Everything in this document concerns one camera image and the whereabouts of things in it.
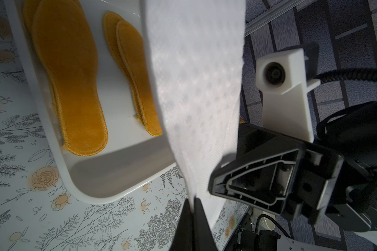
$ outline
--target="yellow insole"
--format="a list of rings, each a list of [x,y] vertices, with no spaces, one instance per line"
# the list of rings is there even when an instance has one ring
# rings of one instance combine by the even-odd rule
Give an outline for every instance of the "yellow insole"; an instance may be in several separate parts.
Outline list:
[[[137,119],[144,124],[142,120],[141,109],[138,102],[136,88],[134,86],[134,82],[131,79],[130,73],[127,70],[123,59],[120,56],[119,48],[117,46],[117,37],[116,37],[116,26],[120,20],[124,20],[120,15],[114,12],[107,12],[103,16],[103,32],[105,34],[105,40],[108,45],[109,51],[112,54],[113,59],[119,65],[120,69],[124,72],[127,80],[130,84],[131,95],[133,96],[134,107],[137,113]]]
[[[53,85],[63,147],[80,156],[100,152],[108,133],[96,91],[98,54],[84,12],[73,0],[42,0],[32,41]]]
[[[22,14],[24,15],[24,23],[28,32],[32,32],[32,22],[36,9],[39,6],[41,0],[24,0],[24,5],[22,6]],[[82,9],[81,4],[78,0],[73,0]]]
[[[22,14],[24,15],[24,24],[26,29],[28,30],[29,34],[32,33],[32,22],[34,19],[34,15],[36,9],[38,8],[41,0],[25,0],[24,5],[22,6]],[[78,0],[73,0],[81,9],[82,6]],[[56,97],[52,87],[52,83],[49,82],[50,85],[50,93],[52,96],[52,107],[54,112],[57,115],[57,105],[56,105]]]
[[[125,20],[117,23],[116,36],[120,56],[136,87],[145,129],[152,136],[159,136],[162,128],[151,94],[142,37],[136,28]]]

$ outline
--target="floral pattern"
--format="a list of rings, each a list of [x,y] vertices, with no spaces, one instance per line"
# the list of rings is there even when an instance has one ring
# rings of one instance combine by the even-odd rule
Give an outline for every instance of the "floral pattern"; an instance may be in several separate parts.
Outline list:
[[[32,174],[32,186],[39,190],[47,190],[48,187],[53,186],[59,179],[59,172],[57,167],[40,168]]]
[[[67,191],[0,0],[0,250],[168,250],[186,198],[177,167],[109,204]],[[224,205],[211,229],[219,250],[245,210]]]

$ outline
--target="plastic tray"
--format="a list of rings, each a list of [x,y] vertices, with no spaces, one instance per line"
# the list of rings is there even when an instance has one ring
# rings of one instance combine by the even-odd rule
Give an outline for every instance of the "plastic tray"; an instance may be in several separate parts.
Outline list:
[[[125,196],[176,164],[166,137],[152,137],[136,120],[130,87],[109,53],[103,35],[102,17],[107,11],[118,13],[141,32],[139,1],[80,0],[80,3],[98,50],[97,89],[109,134],[105,149],[90,157],[77,156],[62,148],[48,78],[24,26],[23,0],[5,0],[21,63],[61,178],[76,198],[102,204]]]

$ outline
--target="camera lens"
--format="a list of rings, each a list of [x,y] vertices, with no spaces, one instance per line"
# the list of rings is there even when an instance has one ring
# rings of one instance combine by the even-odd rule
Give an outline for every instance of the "camera lens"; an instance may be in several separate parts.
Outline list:
[[[285,70],[283,67],[276,63],[269,63],[265,68],[265,78],[268,83],[277,85],[285,81]]]

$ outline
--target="floral tablecloth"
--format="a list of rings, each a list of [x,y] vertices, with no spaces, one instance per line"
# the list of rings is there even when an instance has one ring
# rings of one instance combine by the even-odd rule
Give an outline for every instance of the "floral tablecloth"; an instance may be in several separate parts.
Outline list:
[[[167,250],[186,197],[177,167],[110,204],[67,191],[0,0],[0,251]],[[246,210],[226,201],[212,230],[219,250]]]

